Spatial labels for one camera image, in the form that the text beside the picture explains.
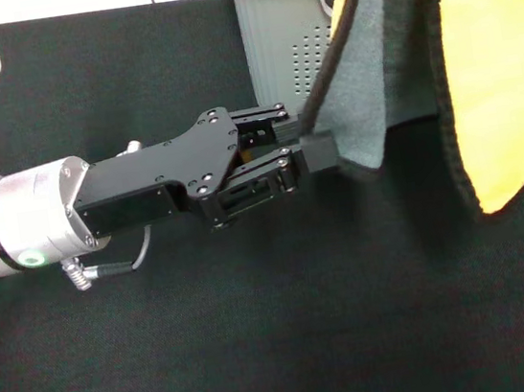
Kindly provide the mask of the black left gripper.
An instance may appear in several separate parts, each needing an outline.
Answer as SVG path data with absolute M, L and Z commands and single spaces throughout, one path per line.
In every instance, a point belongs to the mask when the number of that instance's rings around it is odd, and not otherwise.
M 176 138 L 91 166 L 74 208 L 98 239 L 177 213 L 197 213 L 233 170 L 238 148 L 303 137 L 298 114 L 281 103 L 230 115 L 226 108 L 212 108 Z

